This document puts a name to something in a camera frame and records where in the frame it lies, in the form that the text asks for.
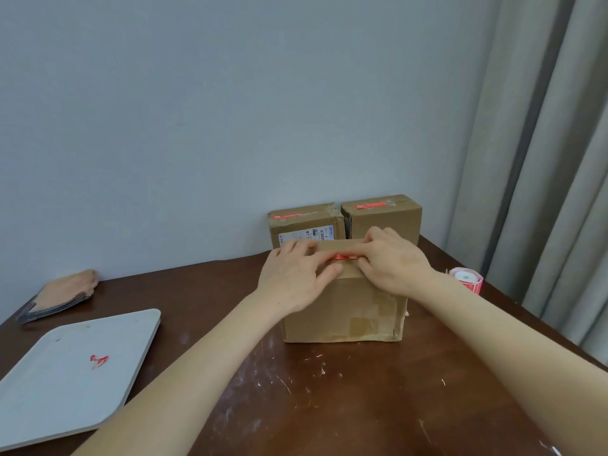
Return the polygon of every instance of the sticker roll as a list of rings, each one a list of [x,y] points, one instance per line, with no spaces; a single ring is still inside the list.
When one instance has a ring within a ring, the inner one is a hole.
[[[454,267],[449,271],[449,274],[475,294],[479,294],[482,290],[483,277],[475,272],[475,270],[464,267]]]

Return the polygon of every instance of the brown cardboard box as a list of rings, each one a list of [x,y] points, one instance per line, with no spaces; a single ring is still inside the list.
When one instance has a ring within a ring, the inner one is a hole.
[[[320,251],[340,251],[361,240],[322,241]],[[281,321],[285,342],[399,341],[407,299],[374,286],[355,260],[339,260],[340,276],[310,306]]]
[[[292,238],[318,241],[346,238],[344,217],[335,203],[271,211],[268,225],[273,248]]]
[[[400,236],[414,245],[420,237],[422,206],[405,195],[368,198],[342,203],[347,238],[363,238],[375,225],[392,227]]]

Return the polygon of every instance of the brown tabletop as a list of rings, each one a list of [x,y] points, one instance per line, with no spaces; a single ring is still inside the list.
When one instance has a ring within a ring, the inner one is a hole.
[[[421,237],[440,271],[459,263]],[[161,325],[130,398],[255,289],[266,253],[108,280],[93,298],[0,326],[0,377],[66,323],[156,307]],[[603,367],[489,284],[482,296]],[[192,455],[547,455],[551,442],[452,331],[411,301],[397,343],[284,344],[275,326],[243,362]],[[68,455],[90,432],[9,451]]]

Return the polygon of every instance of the gray curtain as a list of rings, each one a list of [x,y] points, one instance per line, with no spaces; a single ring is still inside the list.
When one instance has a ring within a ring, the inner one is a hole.
[[[608,0],[503,0],[447,251],[608,362]]]

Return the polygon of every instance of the box top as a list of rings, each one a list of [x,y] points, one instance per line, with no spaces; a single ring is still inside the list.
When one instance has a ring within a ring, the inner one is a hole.
[[[354,239],[354,240],[323,240],[320,241],[317,245],[317,251],[346,251],[348,248],[354,246],[357,243],[361,243],[363,239]],[[357,265],[356,259],[349,259],[347,256],[336,260],[328,261],[328,264],[331,263],[340,263],[343,266],[342,273],[337,277],[337,279],[341,278],[365,278],[363,272],[359,269]],[[319,268],[319,272],[321,272],[325,266],[321,266]]]
[[[344,202],[341,206],[343,211],[350,216],[365,216],[366,214],[390,213],[393,211],[422,208],[414,200],[403,194]]]
[[[311,219],[339,218],[341,215],[335,203],[323,203],[271,211],[268,213],[268,224],[270,227],[279,227],[285,224],[307,222]]]

